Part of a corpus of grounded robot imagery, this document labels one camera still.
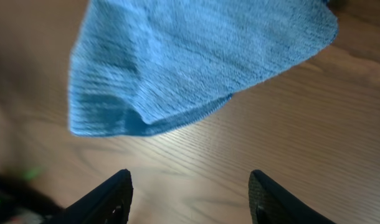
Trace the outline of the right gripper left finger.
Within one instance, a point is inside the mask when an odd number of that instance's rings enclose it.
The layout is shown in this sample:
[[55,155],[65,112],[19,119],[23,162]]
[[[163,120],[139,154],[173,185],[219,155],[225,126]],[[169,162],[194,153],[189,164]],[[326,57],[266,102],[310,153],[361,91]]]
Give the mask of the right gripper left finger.
[[131,173],[119,170],[49,220],[50,224],[127,224],[133,198]]

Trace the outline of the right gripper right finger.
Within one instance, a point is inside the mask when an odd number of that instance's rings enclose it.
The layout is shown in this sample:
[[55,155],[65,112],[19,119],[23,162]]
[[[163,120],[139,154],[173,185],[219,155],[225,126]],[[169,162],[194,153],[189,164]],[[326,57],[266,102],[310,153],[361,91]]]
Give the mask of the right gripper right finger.
[[335,224],[261,170],[250,173],[248,195],[253,224]]

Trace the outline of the blue microfiber cloth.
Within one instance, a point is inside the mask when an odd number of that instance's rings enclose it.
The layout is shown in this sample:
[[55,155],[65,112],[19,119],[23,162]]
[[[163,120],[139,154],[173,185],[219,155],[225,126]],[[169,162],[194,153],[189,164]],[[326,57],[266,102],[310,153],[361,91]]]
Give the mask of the blue microfiber cloth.
[[91,0],[70,56],[70,131],[152,136],[186,126],[337,33],[323,0]]

